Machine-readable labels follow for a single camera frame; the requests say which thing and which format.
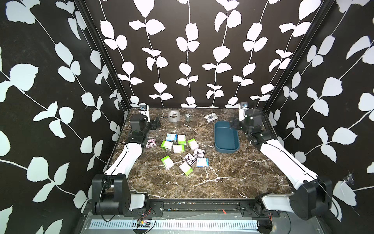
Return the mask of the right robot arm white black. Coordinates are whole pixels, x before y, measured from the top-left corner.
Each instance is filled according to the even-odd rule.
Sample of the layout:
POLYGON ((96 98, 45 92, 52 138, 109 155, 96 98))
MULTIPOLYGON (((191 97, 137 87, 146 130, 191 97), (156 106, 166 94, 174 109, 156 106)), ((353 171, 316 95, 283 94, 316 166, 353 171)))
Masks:
POLYGON ((331 209, 332 181, 308 169, 282 146, 262 109, 250 108, 243 103, 239 107, 238 118, 233 118, 230 125, 243 131, 250 144, 283 172, 292 187, 291 194, 260 195, 257 212, 290 212, 309 220, 331 209))

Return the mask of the blue Cinnamoroll tissue pack front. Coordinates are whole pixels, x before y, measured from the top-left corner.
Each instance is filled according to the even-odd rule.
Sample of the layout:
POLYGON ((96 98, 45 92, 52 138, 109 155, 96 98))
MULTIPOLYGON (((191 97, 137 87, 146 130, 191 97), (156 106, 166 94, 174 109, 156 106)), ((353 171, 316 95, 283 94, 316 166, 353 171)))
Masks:
POLYGON ((196 166, 201 168, 209 167, 209 160, 208 158, 197 158, 196 159, 196 166))

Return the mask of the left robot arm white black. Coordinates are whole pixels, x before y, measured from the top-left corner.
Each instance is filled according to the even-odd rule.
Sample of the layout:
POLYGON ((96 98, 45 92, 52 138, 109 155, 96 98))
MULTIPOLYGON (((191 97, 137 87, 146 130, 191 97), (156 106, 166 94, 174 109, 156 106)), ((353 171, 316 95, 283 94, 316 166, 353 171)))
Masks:
POLYGON ((131 193, 128 176, 136 160, 143 153, 150 130, 161 127, 159 118, 134 114, 125 146, 114 164, 92 180, 92 213, 94 215, 126 215, 128 211, 150 208, 149 197, 144 193, 131 193))

